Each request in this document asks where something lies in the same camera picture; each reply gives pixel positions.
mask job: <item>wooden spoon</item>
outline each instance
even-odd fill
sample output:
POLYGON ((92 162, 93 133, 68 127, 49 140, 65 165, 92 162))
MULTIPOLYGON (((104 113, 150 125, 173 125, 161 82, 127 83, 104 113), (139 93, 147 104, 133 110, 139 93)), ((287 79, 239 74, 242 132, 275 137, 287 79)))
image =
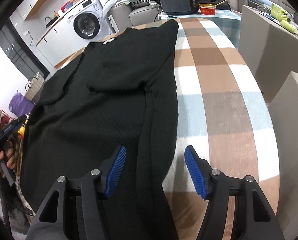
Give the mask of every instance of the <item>wooden spoon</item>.
POLYGON ((218 3, 217 5, 216 5, 216 7, 218 6, 218 5, 220 5, 220 4, 223 4, 223 3, 225 3, 227 0, 224 0, 223 2, 221 2, 221 3, 218 3))

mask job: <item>metal bolt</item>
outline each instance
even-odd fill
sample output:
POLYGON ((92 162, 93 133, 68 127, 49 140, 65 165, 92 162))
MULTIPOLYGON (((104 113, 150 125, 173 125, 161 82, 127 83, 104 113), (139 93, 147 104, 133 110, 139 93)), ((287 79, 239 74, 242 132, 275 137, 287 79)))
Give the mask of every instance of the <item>metal bolt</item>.
POLYGON ((219 171, 218 169, 213 169, 213 170, 211 171, 211 173, 212 173, 213 175, 215 175, 215 176, 218 176, 218 175, 220 175, 221 171, 219 171))
POLYGON ((66 177, 65 176, 60 176, 57 179, 58 182, 64 182, 65 180, 66 180, 66 177))
POLYGON ((100 170, 98 170, 98 169, 94 169, 94 170, 91 171, 91 175, 93 175, 93 176, 96 176, 99 173, 100 173, 100 170))
POLYGON ((247 175, 245 177, 245 179, 248 181, 248 182, 253 182, 254 181, 254 178, 251 176, 251 175, 247 175))

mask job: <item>red paper cup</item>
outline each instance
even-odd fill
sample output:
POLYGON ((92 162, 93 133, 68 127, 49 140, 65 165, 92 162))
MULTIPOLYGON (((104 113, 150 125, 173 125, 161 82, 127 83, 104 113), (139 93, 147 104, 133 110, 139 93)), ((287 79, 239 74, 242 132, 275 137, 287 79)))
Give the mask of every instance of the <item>red paper cup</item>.
POLYGON ((216 14, 216 6, 208 3, 199 4, 200 11, 205 15, 215 15, 216 14))

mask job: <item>black microwave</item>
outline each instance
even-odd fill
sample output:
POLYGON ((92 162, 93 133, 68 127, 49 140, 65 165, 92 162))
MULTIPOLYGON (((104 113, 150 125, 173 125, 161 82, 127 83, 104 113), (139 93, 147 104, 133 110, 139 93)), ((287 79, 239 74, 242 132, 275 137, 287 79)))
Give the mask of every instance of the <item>black microwave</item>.
POLYGON ((200 0, 160 0, 162 11, 168 15, 193 14, 199 10, 200 0))

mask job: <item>washing machine door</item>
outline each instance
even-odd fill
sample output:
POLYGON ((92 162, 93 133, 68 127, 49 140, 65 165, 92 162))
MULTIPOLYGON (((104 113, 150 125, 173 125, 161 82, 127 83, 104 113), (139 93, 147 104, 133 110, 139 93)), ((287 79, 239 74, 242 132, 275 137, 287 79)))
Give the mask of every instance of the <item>washing machine door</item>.
POLYGON ((74 19, 74 31, 83 39, 93 39, 99 33, 99 29, 98 18, 92 13, 81 13, 74 19))

